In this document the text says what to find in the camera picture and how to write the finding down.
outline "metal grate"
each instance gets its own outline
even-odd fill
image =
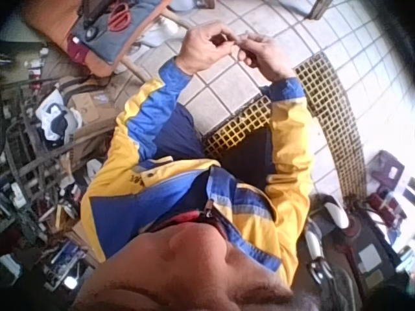
[[[327,56],[320,52],[296,68],[308,102],[326,136],[338,172],[343,197],[366,197],[366,170],[356,120],[344,88]],[[225,121],[205,138],[207,156],[220,159],[248,133],[268,125],[270,100],[263,96]]]

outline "zipper pull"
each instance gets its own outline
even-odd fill
[[[203,214],[206,218],[211,218],[212,217],[212,208],[213,208],[213,200],[209,199],[206,202],[205,208],[203,210]]]

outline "man's left hand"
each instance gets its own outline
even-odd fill
[[[237,36],[220,21],[209,22],[189,30],[176,57],[176,65],[188,75],[206,70],[231,53]]]

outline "hand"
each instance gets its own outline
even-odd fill
[[[261,34],[243,34],[237,44],[241,48],[238,60],[251,68],[258,68],[267,80],[276,82],[296,76],[272,38]]]
[[[236,40],[232,30],[220,21],[197,26],[187,32],[176,65],[188,75],[208,69],[231,53]]]

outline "white floor tile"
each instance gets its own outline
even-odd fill
[[[354,57],[362,50],[362,45],[353,32],[344,37],[342,42],[350,57]]]
[[[366,29],[366,27],[361,27],[357,29],[355,33],[363,47],[367,47],[369,44],[373,42],[372,37],[369,35],[369,32]]]
[[[277,3],[277,0],[265,0],[268,3]],[[288,11],[298,20],[302,21],[306,18],[312,9],[312,5],[307,1],[292,1],[292,0],[279,0],[282,5],[284,5]]]
[[[388,54],[390,46],[387,44],[384,38],[380,37],[375,41],[375,44],[381,57],[384,57],[386,54]]]
[[[352,7],[352,9],[364,24],[372,20],[367,9],[364,7],[360,0],[349,1],[349,5]]]
[[[410,75],[406,72],[406,70],[401,71],[399,74],[399,81],[401,82],[403,93],[405,94],[410,87],[414,87],[412,85],[412,80]]]
[[[146,53],[140,61],[140,65],[148,71],[152,77],[159,77],[158,69],[170,58],[175,56],[174,52],[163,43],[159,47]]]
[[[337,41],[337,36],[331,29],[327,21],[311,21],[306,19],[303,26],[310,32],[311,36],[317,41],[318,45],[324,49]]]
[[[370,107],[371,103],[362,82],[355,84],[348,91],[348,98],[351,110],[353,111],[356,119],[358,119]]]
[[[282,30],[288,28],[281,16],[279,16],[268,5],[262,5],[259,8],[247,13],[243,19],[259,34],[265,34],[273,37]]]
[[[365,52],[368,55],[369,61],[372,64],[372,66],[376,65],[382,58],[379,54],[379,51],[377,50],[376,44],[374,43],[367,47]]]
[[[363,145],[363,157],[364,157],[364,163],[368,164],[371,160],[375,158],[375,156],[381,151],[381,146],[379,146],[379,142],[377,139],[371,139],[370,141],[367,141]]]
[[[241,66],[241,68],[248,73],[248,76],[251,77],[252,80],[254,80],[255,84],[258,87],[262,87],[262,86],[269,86],[271,84],[270,81],[268,81],[262,73],[259,72],[258,68],[251,68],[248,67],[247,65],[245,65],[245,63],[243,62],[239,62],[239,65]]]
[[[399,79],[395,79],[392,82],[392,90],[394,91],[396,100],[400,101],[403,97],[403,90],[401,87],[401,82],[399,82]]]
[[[291,67],[311,57],[312,53],[303,40],[292,29],[288,29],[275,37],[275,41],[291,61]]]
[[[330,172],[325,178],[315,183],[318,193],[331,194],[340,188],[337,171]]]
[[[167,45],[171,47],[176,53],[179,53],[180,49],[182,48],[182,43],[186,32],[187,31],[183,27],[180,27],[178,33],[174,35],[173,38],[166,41]]]
[[[377,81],[375,72],[373,70],[370,71],[362,79],[362,82],[364,84],[364,87],[366,88],[368,100],[370,104],[373,104],[379,98],[379,96],[381,96],[381,88],[379,86],[379,82]]]
[[[379,87],[381,88],[381,91],[384,92],[390,84],[384,63],[380,62],[377,64],[377,66],[374,68],[374,71],[377,77],[377,81],[379,81]]]
[[[114,75],[107,86],[108,91],[113,94],[114,97],[118,97],[124,86],[131,79],[131,76],[132,73],[129,70],[126,70],[118,75]]]
[[[337,71],[337,75],[345,90],[348,90],[360,78],[353,62],[348,62],[345,66],[340,68]]]
[[[328,47],[324,52],[335,69],[338,69],[350,60],[350,56],[341,41]]]
[[[314,182],[319,181],[324,175],[333,170],[335,163],[328,146],[324,147],[314,157],[314,167],[311,177]]]
[[[249,27],[249,25],[247,23],[245,23],[242,19],[237,19],[233,23],[230,23],[229,27],[237,35],[244,34],[244,33],[247,33],[247,32],[249,32],[249,33],[254,32],[254,30],[251,27]]]
[[[237,16],[230,11],[229,8],[216,2],[216,6],[213,10],[199,10],[195,15],[191,16],[190,19],[196,24],[203,24],[217,19],[228,24],[237,19]]]
[[[350,27],[353,30],[359,28],[362,25],[362,21],[348,3],[338,5],[337,9],[343,15],[344,19],[349,23]]]
[[[300,37],[303,38],[303,40],[312,50],[313,53],[317,53],[320,50],[320,47],[318,46],[317,42],[313,39],[312,36],[310,36],[310,34],[306,31],[303,25],[297,24],[296,26],[294,26],[294,30],[300,35]]]
[[[195,126],[202,135],[230,116],[210,89],[203,90],[186,105],[186,108],[192,114]]]
[[[361,137],[361,143],[369,141],[379,131],[378,126],[381,122],[378,116],[379,106],[373,105],[359,120],[357,120],[357,129]]]
[[[189,100],[191,100],[199,91],[201,91],[205,87],[205,84],[197,77],[197,75],[192,77],[189,84],[185,87],[185,89],[180,93],[178,98],[178,102],[186,105]]]
[[[354,58],[353,63],[355,63],[356,70],[361,78],[372,69],[369,58],[364,51]]]
[[[342,194],[342,189],[337,189],[334,192],[331,193],[332,197],[334,197],[334,199],[336,199],[342,206],[344,206],[344,201],[343,201],[343,194]]]
[[[398,54],[398,52],[395,49],[392,49],[390,51],[390,55],[394,61],[394,64],[396,66],[396,69],[398,72],[401,72],[402,68],[403,68],[403,62],[402,62],[402,58],[401,55]]]
[[[117,99],[115,100],[114,106],[120,110],[124,110],[125,103],[127,102],[128,99],[130,99],[130,97],[131,96],[127,94],[126,91],[122,90],[119,93]]]
[[[391,54],[386,55],[385,58],[383,59],[383,62],[385,63],[385,67],[386,67],[386,71],[389,76],[389,80],[393,81],[393,79],[395,79],[397,76],[397,69],[392,59],[392,55]]]
[[[239,16],[247,13],[247,11],[262,5],[263,2],[261,0],[220,0],[224,5],[230,8]]]
[[[290,11],[288,11],[286,8],[284,8],[281,3],[277,1],[268,1],[268,4],[287,21],[288,24],[293,25],[297,23],[297,19],[291,14]]]
[[[321,150],[327,145],[326,137],[323,133],[323,129],[316,117],[313,118],[313,123],[310,128],[310,149],[313,154]]]
[[[376,40],[378,37],[381,36],[381,31],[379,29],[379,26],[374,22],[371,21],[368,24],[365,25],[366,29],[369,32],[369,35],[372,37],[373,40]]]
[[[231,112],[237,111],[259,93],[256,85],[238,65],[215,80],[211,88]]]
[[[336,8],[328,9],[324,13],[324,18],[327,20],[339,38],[342,38],[351,32],[349,24]]]
[[[140,90],[143,82],[136,76],[132,75],[127,84],[124,86],[124,91],[129,97],[134,96]]]
[[[197,74],[202,78],[204,82],[210,83],[213,81],[213,79],[227,70],[227,68],[231,67],[234,63],[235,60],[231,56],[226,55],[214,63],[209,69],[199,71]]]

